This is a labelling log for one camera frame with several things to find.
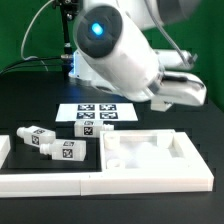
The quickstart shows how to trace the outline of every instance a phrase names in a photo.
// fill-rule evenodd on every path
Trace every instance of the white platform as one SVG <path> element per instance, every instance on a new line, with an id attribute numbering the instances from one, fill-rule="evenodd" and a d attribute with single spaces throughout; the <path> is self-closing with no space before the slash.
<path id="1" fill-rule="evenodd" d="M 101 132 L 100 144 L 102 172 L 0 175 L 0 197 L 212 191 L 214 177 L 185 133 Z"/>

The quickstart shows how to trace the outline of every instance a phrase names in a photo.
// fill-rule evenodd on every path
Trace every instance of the green wall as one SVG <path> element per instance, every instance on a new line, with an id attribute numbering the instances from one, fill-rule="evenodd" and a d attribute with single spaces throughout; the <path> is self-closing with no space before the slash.
<path id="1" fill-rule="evenodd" d="M 36 12 L 47 0 L 1 1 L 0 69 L 20 59 L 24 33 Z M 188 20 L 166 26 L 182 49 L 197 53 L 192 73 L 208 88 L 209 97 L 224 111 L 224 0 L 202 0 Z M 144 32 L 153 48 L 169 49 L 156 29 Z M 25 55 L 55 56 L 63 52 L 63 35 L 59 9 L 49 6 L 32 28 Z"/>

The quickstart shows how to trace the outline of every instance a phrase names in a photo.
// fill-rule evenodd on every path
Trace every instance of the white block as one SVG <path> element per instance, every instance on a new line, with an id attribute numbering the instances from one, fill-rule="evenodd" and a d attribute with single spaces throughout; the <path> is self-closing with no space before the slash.
<path id="1" fill-rule="evenodd" d="M 0 136 L 0 168 L 2 167 L 10 150 L 10 141 L 8 135 Z"/>

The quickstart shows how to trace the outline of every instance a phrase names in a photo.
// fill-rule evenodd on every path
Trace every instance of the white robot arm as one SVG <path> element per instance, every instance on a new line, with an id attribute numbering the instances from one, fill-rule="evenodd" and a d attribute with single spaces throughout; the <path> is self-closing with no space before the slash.
<path id="1" fill-rule="evenodd" d="M 78 50 L 70 77 L 132 101 L 151 100 L 153 110 L 166 111 L 172 103 L 202 105 L 206 87 L 200 79 L 166 71 L 189 69 L 191 55 L 182 51 L 181 58 L 176 51 L 153 50 L 141 32 L 189 16 L 198 3 L 84 0 L 74 28 Z"/>

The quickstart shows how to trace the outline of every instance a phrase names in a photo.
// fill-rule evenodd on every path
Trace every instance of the white paper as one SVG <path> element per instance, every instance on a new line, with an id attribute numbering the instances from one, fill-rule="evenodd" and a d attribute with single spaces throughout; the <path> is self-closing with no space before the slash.
<path id="1" fill-rule="evenodd" d="M 76 120 L 137 121 L 131 103 L 60 104 L 56 122 Z"/>

